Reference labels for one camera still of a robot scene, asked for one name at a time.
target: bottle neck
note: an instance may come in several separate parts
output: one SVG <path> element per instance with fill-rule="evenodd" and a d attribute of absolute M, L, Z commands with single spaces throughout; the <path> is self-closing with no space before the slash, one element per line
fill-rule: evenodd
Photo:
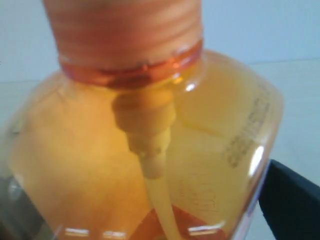
<path fill-rule="evenodd" d="M 203 41 L 177 56 L 154 65 L 141 65 L 135 69 L 105 70 L 79 66 L 59 59 L 63 72 L 72 80 L 115 90 L 133 90 L 158 83 L 182 73 L 196 63 L 203 50 Z"/>

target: transparent plastic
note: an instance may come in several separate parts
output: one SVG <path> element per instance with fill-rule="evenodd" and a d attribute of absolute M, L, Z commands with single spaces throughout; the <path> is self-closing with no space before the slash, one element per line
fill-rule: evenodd
<path fill-rule="evenodd" d="M 1 239 L 240 239 L 281 94 L 209 50 L 147 82 L 57 72 L 31 93 L 1 139 Z"/>

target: white wall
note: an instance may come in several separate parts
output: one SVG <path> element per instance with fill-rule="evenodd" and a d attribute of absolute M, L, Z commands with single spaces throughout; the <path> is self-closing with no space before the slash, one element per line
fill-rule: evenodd
<path fill-rule="evenodd" d="M 320 0 L 203 0 L 203 19 L 206 46 L 245 63 L 320 58 Z M 0 82 L 58 68 L 41 0 L 0 0 L 0 61 Z"/>

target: pump dispenser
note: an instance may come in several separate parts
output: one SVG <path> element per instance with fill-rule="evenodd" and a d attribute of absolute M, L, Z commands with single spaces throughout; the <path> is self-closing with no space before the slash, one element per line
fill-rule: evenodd
<path fill-rule="evenodd" d="M 283 112 L 200 0 L 43 0 L 61 70 L 1 138 L 4 240 L 241 240 Z"/>

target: white surface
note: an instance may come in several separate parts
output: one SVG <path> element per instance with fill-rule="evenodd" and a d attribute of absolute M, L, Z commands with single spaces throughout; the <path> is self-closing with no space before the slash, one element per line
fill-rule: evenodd
<path fill-rule="evenodd" d="M 320 58 L 320 0 L 203 0 L 205 44 L 245 63 Z M 0 82 L 58 68 L 41 0 L 0 0 Z"/>
<path fill-rule="evenodd" d="M 320 60 L 254 64 L 252 68 L 280 89 L 286 101 L 271 157 L 320 185 Z M 0 126 L 36 83 L 0 83 Z M 259 208 L 246 240 L 274 240 Z"/>

